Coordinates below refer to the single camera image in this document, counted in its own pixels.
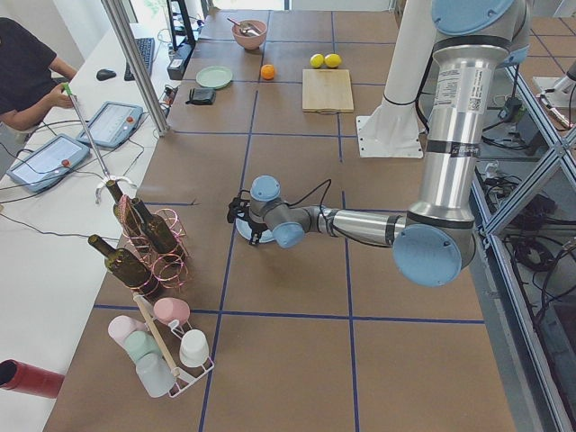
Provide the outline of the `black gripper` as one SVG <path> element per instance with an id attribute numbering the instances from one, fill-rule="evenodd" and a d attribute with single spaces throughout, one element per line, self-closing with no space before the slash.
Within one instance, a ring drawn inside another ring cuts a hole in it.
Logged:
<path id="1" fill-rule="evenodd" d="M 241 237 L 250 246 L 258 246 L 262 238 L 262 223 L 252 217 L 250 200 L 243 197 L 248 190 L 239 190 L 229 203 L 227 222 L 234 223 Z"/>

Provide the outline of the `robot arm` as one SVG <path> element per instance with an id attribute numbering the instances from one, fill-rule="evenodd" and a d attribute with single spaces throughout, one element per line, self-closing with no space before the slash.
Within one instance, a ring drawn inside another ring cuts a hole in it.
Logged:
<path id="1" fill-rule="evenodd" d="M 473 172 L 494 72 L 522 62 L 529 46 L 529 1 L 405 1 L 382 101 L 359 117 L 362 157 L 422 156 L 418 199 L 403 215 L 289 203 L 279 182 L 257 177 L 229 204 L 227 220 L 257 244 L 282 248 L 309 232 L 390 248 L 416 284 L 452 282 L 473 260 Z"/>

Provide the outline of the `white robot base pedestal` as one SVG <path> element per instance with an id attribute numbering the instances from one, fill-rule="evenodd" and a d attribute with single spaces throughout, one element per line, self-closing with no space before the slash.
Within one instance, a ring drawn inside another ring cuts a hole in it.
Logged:
<path id="1" fill-rule="evenodd" d="M 422 158 L 417 98 L 436 38 L 429 0 L 404 5 L 381 104 L 356 118 L 362 158 Z"/>

